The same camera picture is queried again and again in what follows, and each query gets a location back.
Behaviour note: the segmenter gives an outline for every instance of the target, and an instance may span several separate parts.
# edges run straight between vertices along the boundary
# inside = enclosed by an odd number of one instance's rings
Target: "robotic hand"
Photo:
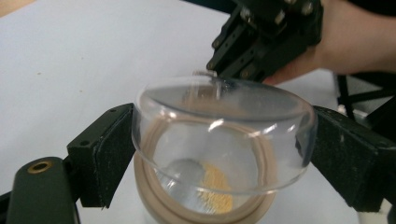
[[[207,63],[220,77],[263,81],[321,39],[319,0],[234,0]]]

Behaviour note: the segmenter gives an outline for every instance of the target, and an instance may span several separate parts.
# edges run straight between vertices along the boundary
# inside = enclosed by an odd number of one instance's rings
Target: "brass hole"
[[[27,173],[36,175],[47,171],[52,166],[52,161],[40,161],[27,169]]]

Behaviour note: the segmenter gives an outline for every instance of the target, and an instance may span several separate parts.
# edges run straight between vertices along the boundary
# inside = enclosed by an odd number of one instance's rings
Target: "transparent container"
[[[304,173],[316,128],[312,106],[275,87],[210,76],[149,84],[133,117],[140,197],[163,223],[253,223]]]

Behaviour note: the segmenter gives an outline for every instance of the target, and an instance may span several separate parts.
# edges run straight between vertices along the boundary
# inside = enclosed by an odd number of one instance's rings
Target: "round base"
[[[275,194],[252,196],[243,205],[224,214],[202,214],[185,208],[173,200],[161,186],[154,170],[134,154],[134,172],[140,199],[159,223],[256,223],[269,209]]]

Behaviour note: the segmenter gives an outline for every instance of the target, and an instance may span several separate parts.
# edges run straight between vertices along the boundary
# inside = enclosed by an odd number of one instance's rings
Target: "human hand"
[[[337,74],[396,71],[396,20],[343,0],[322,0],[322,40],[264,80],[275,85],[318,68]]]

